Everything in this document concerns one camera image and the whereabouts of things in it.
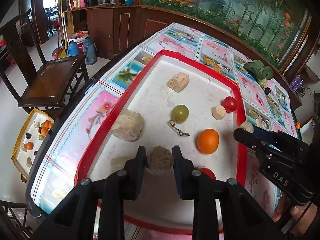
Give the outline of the right hand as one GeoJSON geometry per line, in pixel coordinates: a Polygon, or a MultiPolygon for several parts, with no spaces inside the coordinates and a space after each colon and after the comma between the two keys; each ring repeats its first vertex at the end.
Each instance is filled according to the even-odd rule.
{"type": "MultiPolygon", "coordinates": [[[[289,200],[287,195],[281,194],[278,205],[274,210],[272,220],[277,222],[284,211],[288,209],[289,200]]],[[[319,233],[319,207],[311,204],[308,210],[304,213],[308,204],[304,206],[295,205],[290,209],[292,218],[300,221],[290,231],[289,239],[315,239],[319,233]]]]}

